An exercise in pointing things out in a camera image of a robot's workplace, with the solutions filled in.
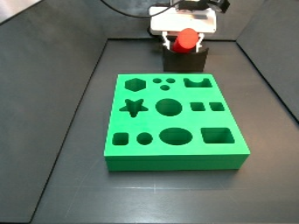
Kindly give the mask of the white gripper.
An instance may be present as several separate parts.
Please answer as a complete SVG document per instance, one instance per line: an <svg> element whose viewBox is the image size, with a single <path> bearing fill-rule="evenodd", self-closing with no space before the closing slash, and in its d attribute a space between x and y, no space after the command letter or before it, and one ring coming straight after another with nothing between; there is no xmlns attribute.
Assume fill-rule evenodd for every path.
<svg viewBox="0 0 299 224"><path fill-rule="evenodd" d="M168 32L180 32L186 28L192 28L199 33L196 42L196 53L202 49L202 41L204 33L216 31L216 13L212 9L207 10L176 10L171 8L163 12L164 7L152 6L150 8L151 17L151 33L163 36L163 46L171 50L171 41L167 38Z"/></svg>

